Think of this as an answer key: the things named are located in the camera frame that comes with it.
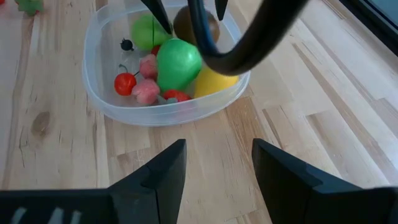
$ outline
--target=yellow toy fruit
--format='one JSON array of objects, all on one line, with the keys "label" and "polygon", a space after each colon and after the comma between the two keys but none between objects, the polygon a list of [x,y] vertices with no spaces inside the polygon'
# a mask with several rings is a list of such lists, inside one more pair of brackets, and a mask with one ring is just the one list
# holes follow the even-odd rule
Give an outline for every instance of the yellow toy fruit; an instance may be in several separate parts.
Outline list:
[{"label": "yellow toy fruit", "polygon": [[196,84],[194,98],[206,96],[233,86],[239,80],[238,76],[226,76],[216,73],[205,66],[200,70]]}]

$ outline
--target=wood knot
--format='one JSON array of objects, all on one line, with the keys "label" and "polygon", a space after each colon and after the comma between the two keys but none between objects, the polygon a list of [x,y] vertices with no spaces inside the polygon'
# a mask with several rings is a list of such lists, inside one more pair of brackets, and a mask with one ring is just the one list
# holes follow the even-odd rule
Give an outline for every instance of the wood knot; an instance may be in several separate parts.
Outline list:
[{"label": "wood knot", "polygon": [[32,134],[44,136],[50,124],[50,112],[41,112],[32,123]]}]

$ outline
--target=wooden table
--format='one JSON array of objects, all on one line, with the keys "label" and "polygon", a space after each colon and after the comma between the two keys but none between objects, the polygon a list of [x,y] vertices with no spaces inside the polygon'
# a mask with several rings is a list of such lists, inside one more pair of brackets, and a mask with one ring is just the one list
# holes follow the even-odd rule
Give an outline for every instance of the wooden table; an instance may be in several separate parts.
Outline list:
[{"label": "wooden table", "polygon": [[[113,121],[81,82],[90,15],[111,1],[45,0],[26,17],[0,6],[0,184],[107,187],[187,139],[179,223],[270,223],[251,165],[263,138],[361,187],[398,184],[398,59],[335,0],[311,0],[245,94],[166,128]],[[230,1],[242,30],[259,0]]]}]

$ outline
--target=green object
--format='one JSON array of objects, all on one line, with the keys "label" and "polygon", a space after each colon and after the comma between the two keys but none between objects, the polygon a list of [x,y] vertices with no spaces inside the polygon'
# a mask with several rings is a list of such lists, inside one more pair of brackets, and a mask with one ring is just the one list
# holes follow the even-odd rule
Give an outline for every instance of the green object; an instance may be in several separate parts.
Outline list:
[{"label": "green object", "polygon": [[156,45],[161,45],[172,38],[150,14],[141,16],[131,26],[131,39],[141,50],[151,50]]},{"label": "green object", "polygon": [[44,10],[42,0],[16,0],[18,11],[26,12],[28,16],[34,16]]},{"label": "green object", "polygon": [[184,91],[201,69],[201,57],[198,49],[180,39],[170,39],[164,42],[156,59],[157,84],[162,91]]}]

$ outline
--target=plastic container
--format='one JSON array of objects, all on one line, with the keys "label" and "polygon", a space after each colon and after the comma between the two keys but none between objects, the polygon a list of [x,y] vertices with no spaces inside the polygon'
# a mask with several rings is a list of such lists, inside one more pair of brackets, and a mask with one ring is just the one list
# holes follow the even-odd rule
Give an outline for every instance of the plastic container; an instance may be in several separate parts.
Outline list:
[{"label": "plastic container", "polygon": [[[165,2],[171,21],[178,10],[187,5],[184,0]],[[213,6],[206,8],[215,15]],[[235,101],[249,83],[250,72],[242,74],[239,81],[228,89],[201,98],[170,105],[132,107],[130,98],[119,96],[113,81],[121,61],[129,64],[131,72],[139,69],[139,57],[122,52],[120,42],[130,39],[130,27],[142,14],[150,13],[140,1],[121,1],[108,4],[92,15],[85,38],[83,57],[83,82],[94,105],[106,116],[127,124],[139,126],[168,126],[187,123],[207,117]],[[221,51],[230,50],[241,33],[228,10],[220,22]]]}]

